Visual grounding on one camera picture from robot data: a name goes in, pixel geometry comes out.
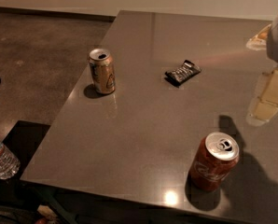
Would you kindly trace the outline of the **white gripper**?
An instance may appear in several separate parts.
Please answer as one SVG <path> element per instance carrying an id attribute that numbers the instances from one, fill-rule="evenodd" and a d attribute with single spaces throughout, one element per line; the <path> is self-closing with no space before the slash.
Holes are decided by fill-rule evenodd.
<path id="1" fill-rule="evenodd" d="M 265 50 L 267 56 L 278 63 L 278 15 L 273 22 L 251 37 L 246 47 Z M 255 95 L 248 108 L 246 121 L 253 126 L 269 122 L 278 113 L 278 66 L 269 73 L 262 73 L 257 81 Z"/>

